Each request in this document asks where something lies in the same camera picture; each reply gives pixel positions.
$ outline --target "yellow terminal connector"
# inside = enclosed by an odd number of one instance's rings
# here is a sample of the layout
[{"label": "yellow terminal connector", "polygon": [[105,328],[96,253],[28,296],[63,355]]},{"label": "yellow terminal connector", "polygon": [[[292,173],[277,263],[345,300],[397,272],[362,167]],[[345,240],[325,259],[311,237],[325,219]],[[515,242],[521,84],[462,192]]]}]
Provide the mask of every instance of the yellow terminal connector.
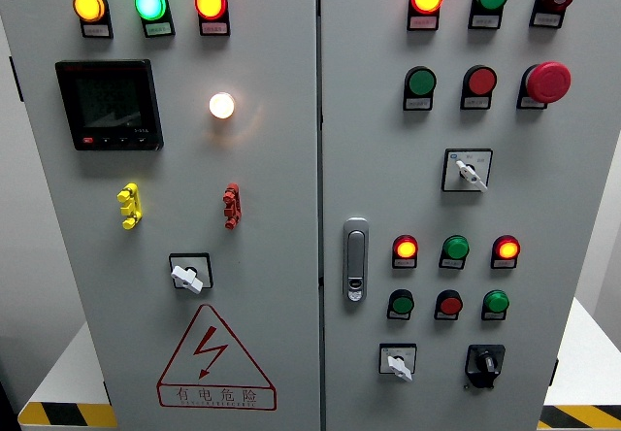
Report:
[{"label": "yellow terminal connector", "polygon": [[132,182],[128,183],[119,191],[116,200],[121,204],[120,214],[122,216],[128,216],[128,218],[123,221],[123,229],[133,229],[143,217],[143,208],[140,204],[138,186]]}]

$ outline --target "digital power meter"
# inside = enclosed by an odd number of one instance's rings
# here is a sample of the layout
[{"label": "digital power meter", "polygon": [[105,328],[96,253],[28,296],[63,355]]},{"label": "digital power meter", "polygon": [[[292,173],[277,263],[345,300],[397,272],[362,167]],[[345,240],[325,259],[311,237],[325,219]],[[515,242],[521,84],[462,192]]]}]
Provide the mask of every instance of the digital power meter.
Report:
[{"label": "digital power meter", "polygon": [[56,75],[76,149],[164,146],[148,59],[60,61]]}]

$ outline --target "white switch handle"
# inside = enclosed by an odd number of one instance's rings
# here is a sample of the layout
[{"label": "white switch handle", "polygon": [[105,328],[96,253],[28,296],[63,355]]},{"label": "white switch handle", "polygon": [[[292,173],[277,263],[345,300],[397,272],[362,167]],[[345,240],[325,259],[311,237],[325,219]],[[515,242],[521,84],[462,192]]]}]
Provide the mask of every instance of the white switch handle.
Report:
[{"label": "white switch handle", "polygon": [[190,292],[201,293],[203,283],[196,277],[196,272],[191,269],[183,269],[181,266],[175,266],[171,273],[171,278],[183,285]]},{"label": "white switch handle", "polygon": [[408,369],[406,363],[401,358],[389,356],[388,367],[397,376],[397,378],[401,378],[404,381],[411,382],[411,371]]},{"label": "white switch handle", "polygon": [[455,161],[455,164],[459,167],[459,173],[465,180],[478,188],[482,193],[487,191],[487,185],[483,183],[481,177],[478,176],[471,166],[464,164],[464,161],[459,159]]}]

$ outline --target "high voltage warning triangle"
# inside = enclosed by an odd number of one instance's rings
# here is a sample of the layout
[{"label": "high voltage warning triangle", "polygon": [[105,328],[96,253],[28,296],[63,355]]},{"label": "high voltage warning triangle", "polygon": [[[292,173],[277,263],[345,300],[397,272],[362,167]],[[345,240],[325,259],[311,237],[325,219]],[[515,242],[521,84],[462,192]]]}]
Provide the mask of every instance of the high voltage warning triangle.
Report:
[{"label": "high voltage warning triangle", "polygon": [[157,383],[162,407],[275,410],[276,388],[211,305],[201,305]]}]

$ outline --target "red terminal connector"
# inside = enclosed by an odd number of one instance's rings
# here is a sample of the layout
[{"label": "red terminal connector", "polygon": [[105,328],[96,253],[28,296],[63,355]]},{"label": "red terminal connector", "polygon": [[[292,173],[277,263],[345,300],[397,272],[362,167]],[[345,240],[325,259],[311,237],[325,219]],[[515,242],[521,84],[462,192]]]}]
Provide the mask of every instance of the red terminal connector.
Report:
[{"label": "red terminal connector", "polygon": [[228,217],[224,227],[233,230],[242,218],[242,202],[240,201],[240,188],[236,183],[229,183],[222,196],[224,202],[224,215]]}]

